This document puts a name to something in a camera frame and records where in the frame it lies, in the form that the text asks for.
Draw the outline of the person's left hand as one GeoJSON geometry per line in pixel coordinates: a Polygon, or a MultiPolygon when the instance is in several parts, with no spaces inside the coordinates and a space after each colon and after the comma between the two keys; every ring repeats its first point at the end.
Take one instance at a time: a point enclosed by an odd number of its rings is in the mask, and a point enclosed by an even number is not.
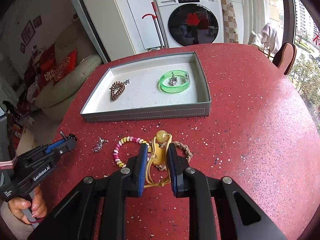
{"type": "Polygon", "coordinates": [[[23,213],[23,210],[31,208],[31,216],[33,218],[43,218],[47,215],[47,206],[39,185],[34,189],[32,202],[20,197],[15,197],[8,202],[8,206],[11,213],[25,224],[31,224],[31,222],[23,213]]]}

